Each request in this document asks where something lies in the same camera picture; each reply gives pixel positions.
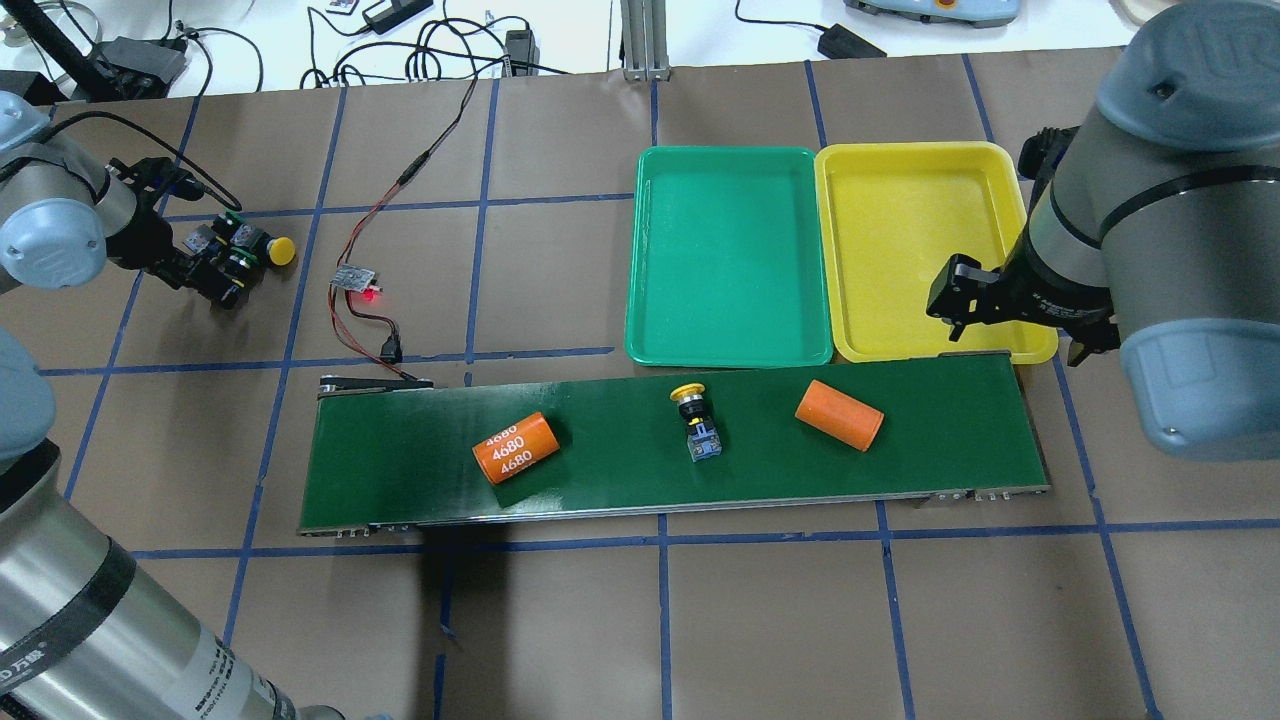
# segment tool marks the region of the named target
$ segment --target power adapter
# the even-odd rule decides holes
[[[370,14],[374,8],[369,8],[367,10],[362,10],[361,14],[365,17],[365,22],[369,23],[370,29],[378,35],[387,35],[396,26],[434,4],[435,0],[383,0],[378,5],[374,5],[374,8],[388,5],[385,9]]]
[[[883,50],[876,47],[847,27],[833,24],[818,38],[818,53],[841,60],[845,58],[884,58]]]
[[[515,77],[536,76],[538,68],[538,42],[534,41],[531,29],[508,29],[507,40],[503,42],[507,54],[511,55],[511,74]]]

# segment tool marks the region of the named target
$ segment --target black metal bar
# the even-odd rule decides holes
[[[58,29],[58,26],[40,9],[36,0],[0,0],[0,5],[4,5],[13,19],[26,28],[27,35],[44,47],[49,56],[67,70],[67,74],[72,76],[76,85],[88,95],[91,101],[124,99],[120,91],[93,67],[93,63],[90,63],[79,54],[76,45],[67,40],[63,31]]]

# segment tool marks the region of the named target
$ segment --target green tray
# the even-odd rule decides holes
[[[644,365],[831,360],[804,147],[652,147],[636,168],[627,354]]]
[[[812,379],[884,411],[868,452],[794,418]],[[707,384],[694,464],[667,395]],[[541,410],[559,452],[499,486],[471,446]],[[1007,355],[320,398],[300,532],[1048,488]]]

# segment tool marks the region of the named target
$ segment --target black connector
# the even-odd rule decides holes
[[[503,42],[507,55],[511,55],[511,74],[515,77],[536,76],[538,42],[531,29],[508,29]]]
[[[378,359],[388,365],[399,365],[404,360],[404,352],[399,346],[399,336],[392,333],[387,342],[383,343],[383,348],[378,351]]]
[[[854,31],[833,24],[818,38],[818,53],[841,60],[845,58],[884,58],[886,53],[855,35]]]
[[[370,10],[372,10],[372,8],[370,8],[369,10],[361,12],[361,14],[365,17],[365,22],[369,23],[370,29],[378,35],[387,35],[396,26],[434,4],[435,0],[383,0],[383,3],[374,5],[374,8],[387,5],[385,9],[370,14]]]

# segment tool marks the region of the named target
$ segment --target tile floor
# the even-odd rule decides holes
[[[383,272],[408,368],[442,384],[652,373],[621,350],[644,147],[1016,151],[1078,123],[1114,59],[485,81],[356,260]],[[298,263],[234,313],[114,268],[3,300],[55,387],[72,503],[297,701],[397,720],[1276,716],[1280,465],[1158,455],[1114,356],[1020,373],[1053,480],[1038,497],[296,537],[319,377],[378,374],[329,333],[329,263],[461,90],[118,108],[294,237]],[[76,135],[156,154],[110,126]],[[209,210],[165,214],[180,232]]]

